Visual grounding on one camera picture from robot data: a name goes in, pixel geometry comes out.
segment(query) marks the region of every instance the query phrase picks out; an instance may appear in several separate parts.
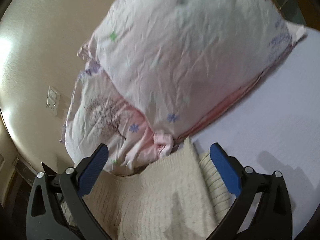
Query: switch plate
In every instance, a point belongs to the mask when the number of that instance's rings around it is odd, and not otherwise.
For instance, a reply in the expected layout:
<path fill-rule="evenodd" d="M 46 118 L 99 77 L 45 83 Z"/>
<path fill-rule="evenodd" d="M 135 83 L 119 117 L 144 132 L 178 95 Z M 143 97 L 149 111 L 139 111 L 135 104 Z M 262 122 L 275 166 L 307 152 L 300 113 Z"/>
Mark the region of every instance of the switch plate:
<path fill-rule="evenodd" d="M 57 113 L 58 113 L 59 99 L 60 99 L 60 93 L 55 88 L 49 86 L 48 98 L 47 98 L 47 109 L 54 116 L 57 116 Z"/>

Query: mattress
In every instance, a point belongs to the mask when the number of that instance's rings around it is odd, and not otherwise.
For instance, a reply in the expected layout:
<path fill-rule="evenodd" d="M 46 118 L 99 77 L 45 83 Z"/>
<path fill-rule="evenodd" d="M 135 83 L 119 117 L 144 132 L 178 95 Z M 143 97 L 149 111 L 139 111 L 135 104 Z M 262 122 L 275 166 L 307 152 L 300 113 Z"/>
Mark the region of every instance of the mattress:
<path fill-rule="evenodd" d="M 256 172 L 281 171 L 292 204 L 293 238 L 320 203 L 319 93 L 320 32 L 308 29 L 308 38 L 281 66 L 192 138 L 198 152 L 218 142 Z"/>

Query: beige knit fabric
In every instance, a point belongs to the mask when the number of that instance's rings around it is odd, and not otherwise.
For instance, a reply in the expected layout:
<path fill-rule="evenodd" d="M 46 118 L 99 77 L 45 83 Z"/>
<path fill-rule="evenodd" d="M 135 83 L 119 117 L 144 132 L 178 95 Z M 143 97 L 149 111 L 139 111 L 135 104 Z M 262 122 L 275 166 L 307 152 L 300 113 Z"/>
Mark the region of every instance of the beige knit fabric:
<path fill-rule="evenodd" d="M 84 200 L 113 240 L 206 239 L 217 225 L 189 138 L 140 174 L 103 171 Z"/>
<path fill-rule="evenodd" d="M 211 161 L 209 152 L 201 154 L 199 158 L 199 166 L 204 176 L 204 182 L 209 190 L 209 198 L 213 211 L 218 223 L 220 223 L 231 207 L 231 195 L 217 168 Z"/>

